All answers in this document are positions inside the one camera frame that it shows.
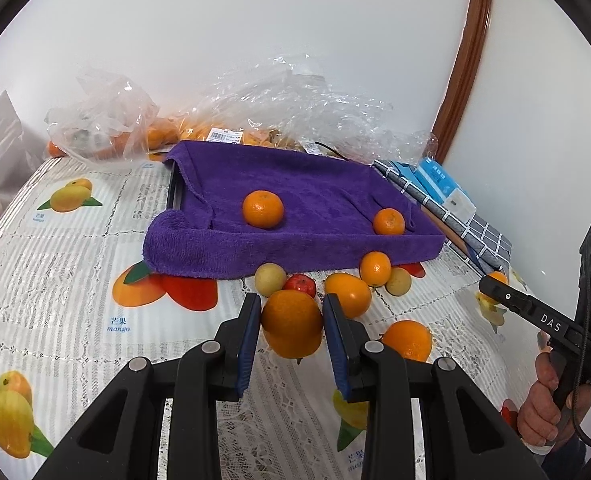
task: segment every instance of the red apple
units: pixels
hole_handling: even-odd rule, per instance
[[[300,292],[304,292],[310,297],[315,298],[315,282],[306,274],[294,274],[291,278],[286,280],[283,288],[299,290]]]

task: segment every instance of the silver screw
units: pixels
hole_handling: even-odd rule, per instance
[[[450,357],[440,357],[440,359],[437,360],[437,365],[445,372],[455,370],[455,361]]]
[[[144,357],[134,357],[129,361],[129,368],[134,372],[139,372],[140,370],[144,370],[146,368],[147,362]]]
[[[215,354],[220,349],[217,341],[205,341],[202,343],[202,352],[205,354]]]
[[[379,354],[384,350],[384,345],[375,339],[371,339],[365,343],[365,350],[371,354]]]

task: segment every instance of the human hand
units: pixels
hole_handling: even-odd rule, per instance
[[[517,414],[517,430],[527,444],[543,446],[547,440],[556,440],[555,448],[563,446],[569,440],[575,429],[573,421],[569,420],[566,427],[560,431],[556,425],[560,421],[560,410],[553,402],[551,392],[558,387],[558,377],[549,361],[549,354],[543,352],[535,360],[537,382],[531,386],[527,400]],[[573,393],[569,394],[566,406],[571,408]],[[583,384],[578,389],[578,405],[576,414],[578,421],[587,414],[591,407],[591,384]]]

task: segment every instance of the barcode sticker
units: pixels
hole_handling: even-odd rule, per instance
[[[220,128],[211,128],[211,132],[206,138],[208,142],[228,142],[229,144],[239,144],[242,140],[242,132],[232,132],[231,130],[222,130]]]
[[[301,139],[300,144],[304,148],[305,152],[310,153],[311,155],[322,155],[322,152],[320,152],[318,145],[312,140]]]

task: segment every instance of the gray plaid fabric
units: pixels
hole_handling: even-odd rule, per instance
[[[380,171],[383,177],[400,188],[401,192],[408,193],[411,198],[441,219],[464,240],[477,256],[477,262],[468,254],[464,254],[450,240],[447,240],[446,245],[454,249],[467,263],[472,263],[484,274],[488,274],[493,270],[508,272],[511,259],[511,242],[498,230],[490,226],[488,222],[476,215],[468,224],[463,223],[423,190],[404,178],[388,160],[376,160],[373,162],[373,167]]]

